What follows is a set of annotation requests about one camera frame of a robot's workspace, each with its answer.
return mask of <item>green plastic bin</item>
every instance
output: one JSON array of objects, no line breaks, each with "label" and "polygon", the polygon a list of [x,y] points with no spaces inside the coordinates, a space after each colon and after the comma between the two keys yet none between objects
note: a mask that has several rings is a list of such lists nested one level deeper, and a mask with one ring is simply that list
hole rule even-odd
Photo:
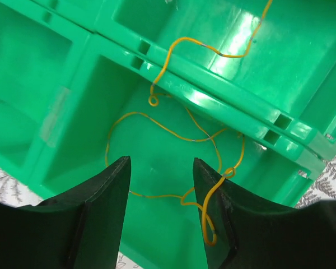
[{"label": "green plastic bin", "polygon": [[[278,140],[269,143],[264,140],[268,127],[170,72],[157,91],[174,98],[162,97],[160,106],[151,107],[147,102],[149,86],[159,70],[159,66],[94,35],[69,87],[71,94],[57,119],[58,128],[53,128],[38,158],[30,188],[47,198],[102,171],[108,131],[128,112],[144,112],[183,136],[204,138],[183,104],[203,116],[198,115],[197,121],[209,133],[226,124],[225,115],[236,118],[232,127],[249,137],[244,161],[233,181],[262,197],[294,206],[313,183],[311,178],[323,170],[323,162],[302,145],[284,135],[269,136]],[[223,168],[237,162],[241,139],[236,131],[221,134],[216,142]],[[132,158],[131,190],[144,195],[184,194],[193,186],[194,157],[218,168],[210,142],[182,141],[140,115],[122,121],[111,137],[110,163],[122,155]],[[301,171],[310,179],[301,176]],[[120,249],[144,268],[207,268],[197,209],[182,207],[178,199],[129,196]]]},{"label": "green plastic bin", "polygon": [[105,0],[32,0],[74,23],[95,30],[100,8]]},{"label": "green plastic bin", "polygon": [[[243,54],[266,3],[112,0],[97,30],[160,65],[182,36]],[[185,42],[168,69],[320,158],[336,154],[336,1],[274,1],[246,58],[222,58]]]},{"label": "green plastic bin", "polygon": [[44,144],[43,119],[89,34],[30,1],[2,2],[13,9],[0,3],[0,166],[27,184]]}]

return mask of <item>floral tablecloth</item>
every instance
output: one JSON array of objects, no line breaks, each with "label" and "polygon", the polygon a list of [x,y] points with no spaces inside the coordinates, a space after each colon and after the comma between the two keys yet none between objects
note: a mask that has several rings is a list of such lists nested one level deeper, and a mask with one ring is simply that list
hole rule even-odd
[{"label": "floral tablecloth", "polygon": [[[326,164],[326,169],[319,179],[305,193],[296,205],[305,207],[320,199],[336,199],[336,157]],[[34,194],[25,185],[21,184],[0,169],[0,202],[11,206],[37,205],[41,198]],[[140,268],[129,258],[119,253],[117,268]]]}]

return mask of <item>table surface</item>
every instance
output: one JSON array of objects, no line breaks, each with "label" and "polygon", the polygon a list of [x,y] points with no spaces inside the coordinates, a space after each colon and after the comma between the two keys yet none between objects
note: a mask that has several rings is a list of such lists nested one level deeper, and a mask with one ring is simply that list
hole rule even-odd
[{"label": "table surface", "polygon": [[[326,168],[310,187],[301,200],[297,203],[297,208],[302,208],[315,203],[321,199],[336,199],[336,157],[326,164]],[[21,184],[10,175],[0,169],[0,202],[10,206],[37,205],[41,198]],[[116,268],[132,269],[141,268],[128,257],[119,253]]]}]

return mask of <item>green plastic surface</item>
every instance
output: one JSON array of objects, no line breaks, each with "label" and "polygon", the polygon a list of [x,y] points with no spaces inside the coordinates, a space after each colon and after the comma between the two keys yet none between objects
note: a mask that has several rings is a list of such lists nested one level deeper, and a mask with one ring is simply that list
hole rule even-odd
[{"label": "green plastic surface", "polygon": [[15,10],[0,3],[0,166],[27,184],[44,117],[89,34],[30,1],[2,2]]},{"label": "green plastic surface", "polygon": [[[163,64],[171,43],[196,38],[243,54],[267,0],[112,0],[97,30]],[[222,58],[179,44],[169,70],[310,148],[336,154],[336,1],[274,1],[250,54]]]},{"label": "green plastic surface", "polygon": [[53,12],[93,31],[105,0],[32,0]]},{"label": "green plastic surface", "polygon": [[[203,115],[198,115],[197,121],[209,133],[226,124],[221,115],[239,119],[232,127],[249,137],[244,161],[233,180],[262,197],[294,206],[313,182],[298,172],[306,171],[310,178],[316,178],[323,170],[323,162],[302,145],[284,135],[267,135],[268,127],[257,127],[254,118],[169,72],[157,91],[175,98],[162,97],[158,107],[149,106],[149,86],[159,70],[136,54],[94,35],[69,88],[64,111],[57,119],[58,128],[52,130],[43,148],[30,187],[46,198],[103,170],[108,131],[128,112],[147,113],[183,136],[203,138],[182,104]],[[269,143],[264,137],[278,141]],[[210,142],[182,141],[140,115],[121,122],[110,142],[110,163],[122,155],[131,156],[130,188],[145,195],[184,194],[193,186],[194,157],[218,168]],[[216,142],[224,169],[237,162],[241,138],[236,131],[230,129]],[[197,209],[182,207],[174,198],[147,200],[130,196],[121,251],[145,268],[207,267]]]}]

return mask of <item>black plastic part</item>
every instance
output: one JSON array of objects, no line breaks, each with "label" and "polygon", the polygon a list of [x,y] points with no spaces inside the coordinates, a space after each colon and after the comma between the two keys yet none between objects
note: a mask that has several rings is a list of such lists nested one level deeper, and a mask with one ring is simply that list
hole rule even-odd
[{"label": "black plastic part", "polygon": [[[221,176],[200,159],[194,160],[193,174],[202,204]],[[218,236],[214,247],[205,245],[210,269],[336,268],[336,201],[297,210],[227,180],[208,214]]]},{"label": "black plastic part", "polygon": [[130,158],[36,207],[0,204],[0,269],[113,269],[130,183]]}]

